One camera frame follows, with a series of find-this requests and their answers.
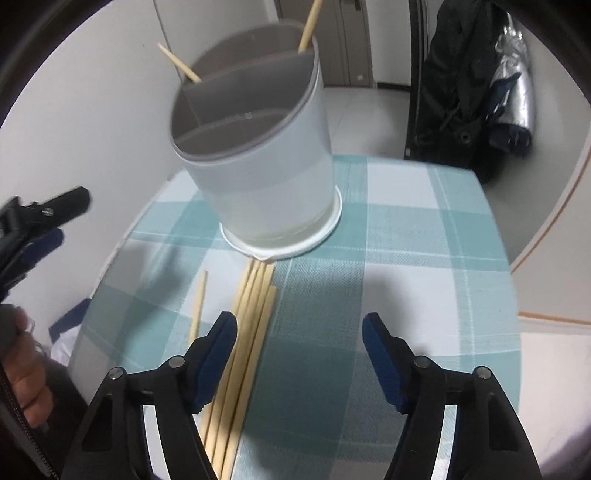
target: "tablecloth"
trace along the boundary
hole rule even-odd
[[[519,395],[517,305],[503,244],[472,172],[335,156],[343,215],[319,247],[277,264],[279,294],[234,479],[381,479],[404,424],[361,340],[378,312],[393,335],[443,368],[490,366]],[[90,400],[108,369],[184,353],[201,269],[200,335],[229,310],[246,259],[231,250],[189,175],[169,182],[105,274],[70,364]],[[452,446],[448,407],[434,478]]]

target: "finger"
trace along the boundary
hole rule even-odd
[[[39,359],[30,375],[12,384],[14,396],[22,408],[25,408],[37,398],[45,387],[45,380],[45,368],[43,368],[43,362]]]
[[[2,361],[6,376],[11,384],[30,375],[34,368],[37,353],[35,341],[28,333],[19,333],[17,341]]]
[[[26,312],[22,308],[16,307],[14,309],[14,316],[15,316],[15,322],[17,324],[17,328],[21,332],[25,332],[27,330],[28,325],[29,325],[29,317],[26,314]]]
[[[53,395],[49,388],[44,387],[39,396],[23,412],[30,427],[36,429],[49,418],[52,410]]]

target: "teal checkered cloth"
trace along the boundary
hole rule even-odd
[[[490,366],[514,406],[520,352],[505,251],[473,173],[335,156],[343,215],[321,246],[280,261],[279,288],[233,477],[381,479],[404,416],[386,403],[361,340],[378,312],[441,367]],[[245,266],[186,172],[139,220],[98,288],[70,364],[89,400],[107,370],[155,368],[184,353],[201,269],[200,335],[229,310]],[[454,430],[446,410],[434,478]],[[166,472],[157,472],[166,477]]]

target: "wooden chopstick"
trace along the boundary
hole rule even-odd
[[[234,461],[236,460],[236,453],[238,451],[238,442],[240,441],[240,433],[242,432],[242,425],[244,424],[244,417],[246,416],[246,408],[248,400],[251,396],[252,384],[255,378],[256,367],[261,355],[262,345],[265,341],[265,335],[269,325],[271,314],[273,313],[273,305],[275,303],[275,296],[277,295],[276,287],[269,287],[265,295],[264,307],[261,312],[261,318],[258,322],[256,335],[252,344],[252,351],[248,358],[248,365],[244,374],[242,388],[240,389],[240,396],[236,404],[236,413],[232,422],[232,428],[228,438],[228,446],[224,456],[222,476],[220,480],[230,480],[232,470],[234,468]]]
[[[236,343],[236,354],[232,364],[232,369],[230,370],[228,387],[226,389],[226,397],[224,398],[223,402],[222,415],[220,416],[219,430],[217,433],[215,453],[213,455],[212,462],[213,471],[216,472],[218,478],[222,474],[226,446],[228,445],[228,437],[230,435],[232,420],[236,411],[236,403],[238,402],[238,396],[240,395],[240,387],[242,386],[242,380],[244,378],[248,356],[250,355],[252,348],[252,341],[256,331],[255,322],[258,323],[258,318],[255,320],[255,310],[258,297],[261,292],[265,267],[266,265],[263,262],[257,261],[255,264],[256,276],[253,282],[251,294],[248,299],[246,312],[242,319],[242,335]]]
[[[201,322],[201,312],[203,310],[203,300],[205,298],[205,286],[207,285],[207,270],[203,270],[199,276],[197,284],[197,293],[195,295],[195,304],[193,306],[193,316],[191,318],[191,328],[187,340],[187,348],[191,346],[199,333],[199,323]]]
[[[244,271],[242,273],[242,278],[240,279],[240,282],[238,283],[238,288],[236,289],[236,294],[234,296],[234,300],[232,301],[232,308],[230,309],[230,311],[234,315],[238,314],[238,307],[240,306],[240,300],[242,299],[242,296],[244,295],[244,289],[246,288],[246,282],[248,282],[248,277],[251,274],[253,263],[254,263],[254,258],[249,257],[248,261],[246,262],[246,266],[244,268]],[[201,423],[199,425],[199,435],[201,436],[201,438],[203,440],[203,446],[205,446],[205,444],[206,444],[207,433],[209,431],[209,426],[210,426],[210,422],[211,422],[211,418],[212,418],[214,402],[215,402],[215,397],[209,404],[205,405],[205,407],[203,408],[203,417],[202,417]]]
[[[306,20],[306,25],[304,26],[304,31],[301,34],[300,45],[297,48],[298,53],[302,53],[308,48],[308,43],[312,38],[312,33],[314,33],[316,22],[318,21],[320,7],[322,7],[322,0],[314,0],[310,8],[310,13],[308,14],[308,19]]]
[[[164,53],[168,59],[174,63],[174,66],[179,68],[193,83],[201,82],[201,78],[192,71],[189,67],[187,67],[174,53],[169,51],[164,45],[158,43],[158,48]]]
[[[236,355],[236,350],[240,343],[240,337],[244,333],[244,316],[246,313],[246,309],[248,308],[248,302],[251,296],[252,286],[255,281],[256,273],[259,269],[259,266],[260,262],[254,263],[254,266],[252,267],[252,270],[248,278],[248,282],[246,282],[246,287],[242,295],[240,306],[238,307],[238,314],[236,315],[236,317],[238,318],[238,339],[236,340],[236,346],[230,354],[228,363],[226,364],[226,368],[222,374],[220,383],[217,386],[216,397],[213,402],[212,416],[211,420],[209,421],[209,428],[207,430],[207,438],[205,443],[205,451],[210,459],[215,458],[215,451],[217,448],[217,436],[220,429],[220,421],[222,419],[223,406],[226,399],[226,391],[228,389],[228,382],[230,380],[230,372],[232,370],[232,365],[234,364],[234,358]]]
[[[271,279],[273,278],[273,272],[275,271],[275,264],[267,264],[265,267],[265,273],[262,279],[262,287],[261,293],[259,294],[258,300],[256,301],[256,309],[255,309],[255,320],[258,322],[261,318],[261,313],[265,304],[265,299],[267,298],[267,293],[269,292],[269,288],[271,287]]]

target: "white cup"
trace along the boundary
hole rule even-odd
[[[335,196],[317,44],[297,54],[300,34],[300,25],[271,24],[222,42],[202,58],[251,41],[250,58],[186,84],[173,110],[173,145],[185,168],[224,229],[255,245],[314,230]],[[283,51],[256,57],[257,41],[269,35]],[[199,61],[194,69],[203,74]]]

